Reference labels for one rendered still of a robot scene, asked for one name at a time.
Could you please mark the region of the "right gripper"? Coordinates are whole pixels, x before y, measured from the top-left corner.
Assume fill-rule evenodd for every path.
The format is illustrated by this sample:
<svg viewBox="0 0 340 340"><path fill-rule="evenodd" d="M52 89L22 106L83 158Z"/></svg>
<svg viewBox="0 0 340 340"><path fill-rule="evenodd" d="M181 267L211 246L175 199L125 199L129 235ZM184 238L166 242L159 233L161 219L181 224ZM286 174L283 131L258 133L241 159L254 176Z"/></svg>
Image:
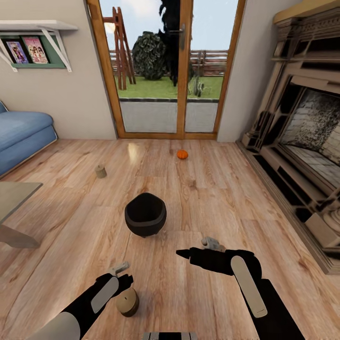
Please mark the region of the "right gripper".
<svg viewBox="0 0 340 340"><path fill-rule="evenodd" d="M200 266L203 269L212 272L216 272L214 264L214 256L216 253L217 251L199 249L196 247L176 251L177 255L190 259L190 264Z"/></svg>

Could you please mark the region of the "pillar candle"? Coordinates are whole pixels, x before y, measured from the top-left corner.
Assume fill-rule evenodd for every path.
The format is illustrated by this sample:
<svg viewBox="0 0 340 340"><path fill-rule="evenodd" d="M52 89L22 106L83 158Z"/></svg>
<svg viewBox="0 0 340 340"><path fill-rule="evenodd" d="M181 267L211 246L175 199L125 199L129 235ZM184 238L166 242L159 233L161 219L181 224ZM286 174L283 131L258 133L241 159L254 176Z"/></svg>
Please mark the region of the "pillar candle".
<svg viewBox="0 0 340 340"><path fill-rule="evenodd" d="M214 251L224 252L227 250L227 248L224 245L220 245L219 249L215 249Z"/></svg>
<svg viewBox="0 0 340 340"><path fill-rule="evenodd" d="M102 166L102 165L95 167L95 172L96 172L97 177L100 178L100 179L106 177L106 175L107 175L106 171L104 169L104 166Z"/></svg>
<svg viewBox="0 0 340 340"><path fill-rule="evenodd" d="M124 317L133 316L139 306L139 298L133 288L122 291L116 300L116 306L120 314Z"/></svg>

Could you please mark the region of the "cauldron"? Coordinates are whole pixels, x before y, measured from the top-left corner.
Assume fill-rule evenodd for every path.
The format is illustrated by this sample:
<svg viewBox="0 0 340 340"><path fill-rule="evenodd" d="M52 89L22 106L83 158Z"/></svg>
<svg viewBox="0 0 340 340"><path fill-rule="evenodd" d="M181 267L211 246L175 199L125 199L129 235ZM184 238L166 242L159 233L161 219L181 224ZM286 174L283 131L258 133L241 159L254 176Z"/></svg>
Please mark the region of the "cauldron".
<svg viewBox="0 0 340 340"><path fill-rule="evenodd" d="M141 193L125 207L129 229L143 238L158 234L166 222L165 202L151 193Z"/></svg>

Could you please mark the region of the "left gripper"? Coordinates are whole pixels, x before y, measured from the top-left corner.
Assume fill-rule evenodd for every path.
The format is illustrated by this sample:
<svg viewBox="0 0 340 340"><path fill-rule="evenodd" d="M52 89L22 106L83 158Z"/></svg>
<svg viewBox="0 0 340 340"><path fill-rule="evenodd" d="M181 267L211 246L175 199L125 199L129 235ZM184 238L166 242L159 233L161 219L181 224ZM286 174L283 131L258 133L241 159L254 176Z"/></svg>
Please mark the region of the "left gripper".
<svg viewBox="0 0 340 340"><path fill-rule="evenodd" d="M122 291L128 289L131 287L131 283L133 283L133 277L132 275L128 276L128 274L125 274L121 277L117 277L119 280L119 290L115 293L115 296L118 296Z"/></svg>

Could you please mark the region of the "pumpkin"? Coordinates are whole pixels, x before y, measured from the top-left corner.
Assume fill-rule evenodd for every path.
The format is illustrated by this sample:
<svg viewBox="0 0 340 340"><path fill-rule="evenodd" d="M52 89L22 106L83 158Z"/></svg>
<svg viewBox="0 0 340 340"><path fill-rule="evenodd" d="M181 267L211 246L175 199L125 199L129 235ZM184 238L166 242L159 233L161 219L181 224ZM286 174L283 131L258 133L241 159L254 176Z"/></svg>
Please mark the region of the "pumpkin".
<svg viewBox="0 0 340 340"><path fill-rule="evenodd" d="M188 157L188 153L187 151L185 150L180 150L177 152L177 156L180 158L180 159L185 159Z"/></svg>

